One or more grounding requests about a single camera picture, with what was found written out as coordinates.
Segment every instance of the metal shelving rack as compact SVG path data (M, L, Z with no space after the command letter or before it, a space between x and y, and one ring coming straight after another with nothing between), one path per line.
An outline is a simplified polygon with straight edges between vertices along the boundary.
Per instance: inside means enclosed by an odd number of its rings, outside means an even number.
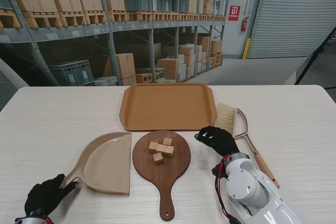
M217 21L217 20L189 20L189 21L177 21L177 20L169 20L169 21L145 21L145 22L116 22L111 23L107 22L104 24L97 25L85 25L85 26L76 26L76 27L61 27L61 28L39 28L39 29L30 29L23 15L16 3L15 0L8 0L15 12L20 24L21 29L13 29L13 28L3 28L0 29L0 43L31 43L32 45L32 54L34 59L36 60L39 68L48 78L48 80L55 86L58 86L58 82L50 72L46 62L39 51L38 42L43 41L51 41L51 40L60 40L60 39L72 39L84 36L94 36L98 34L109 34L108 37L108 52L111 59L111 64L113 67L113 71L118 80L118 85L121 85L120 76L118 71L117 57L113 42L113 33L119 31L132 31L132 30L148 30L148 43L150 49L150 68L152 73L152 79L155 80L155 65L154 65L154 50L153 50L153 29L162 29L162 28L175 28L175 55L178 54L178 43L179 43L179 28L180 27L194 27L194 44L197 45L197 31L198 26L210 26L210 43L208 47L208 53L210 50L211 44L211 36L212 36L212 28L213 26L222 26L222 33L220 38L223 39L224 25L225 21ZM106 13L107 20L109 20L106 0L101 0L103 9ZM153 6L152 0L150 1L151 13L153 16ZM180 0L176 0L177 10L176 12L179 14L179 5ZM225 15L227 11L227 3L225 5ZM213 6L213 14L215 12L216 0L214 0ZM196 13L199 14L200 11L200 0L197 0ZM207 60L206 71L209 71L209 62ZM196 77L197 69L194 71L194 77ZM179 74L176 77L176 82L180 81Z

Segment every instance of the red fire extinguisher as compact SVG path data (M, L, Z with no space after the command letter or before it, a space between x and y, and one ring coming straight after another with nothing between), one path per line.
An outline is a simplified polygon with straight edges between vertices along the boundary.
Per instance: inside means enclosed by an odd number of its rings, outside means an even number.
M247 26L247 19L250 18L249 16L247 16L246 18L243 19L243 22L241 23L242 27L241 27L241 31L246 31L246 26Z

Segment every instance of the black glove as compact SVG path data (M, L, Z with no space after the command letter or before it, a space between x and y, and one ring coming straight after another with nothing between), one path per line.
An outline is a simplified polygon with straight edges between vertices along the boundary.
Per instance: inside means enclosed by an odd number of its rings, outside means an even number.
M26 215L30 216L34 212L34 216L47 216L54 211L61 200L78 185L78 182L72 182L65 188L60 189L59 187L64 178L64 174L59 174L54 179L44 181L42 184L36 184L29 192L25 203Z
M208 126L198 133L197 140L214 149L220 156L239 152L236 141L230 133L221 128Z

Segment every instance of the brown tray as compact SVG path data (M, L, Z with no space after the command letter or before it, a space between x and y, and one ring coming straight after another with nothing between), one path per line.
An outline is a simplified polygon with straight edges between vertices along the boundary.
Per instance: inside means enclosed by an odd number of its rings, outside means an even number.
M201 83L136 84L119 113L128 131L200 130L217 117L212 90Z

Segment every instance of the white wooden table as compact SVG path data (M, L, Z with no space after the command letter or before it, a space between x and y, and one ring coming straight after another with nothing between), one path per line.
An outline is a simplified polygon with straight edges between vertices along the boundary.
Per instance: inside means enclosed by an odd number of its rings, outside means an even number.
M334 223L336 105L327 93L319 86L211 88L216 103L237 106L246 114L252 141L304 222ZM95 137L124 131L118 115L125 89L22 88L14 95L0 113L0 223L23 216L30 189L70 172ZM189 143L192 160L173 187L171 223L227 223L211 173L221 157L196 141L196 132L178 133ZM132 147L144 134L132 133ZM244 142L238 141L238 146L247 150ZM130 195L102 194L81 186L50 217L56 224L164 223L157 189L137 174L133 164Z

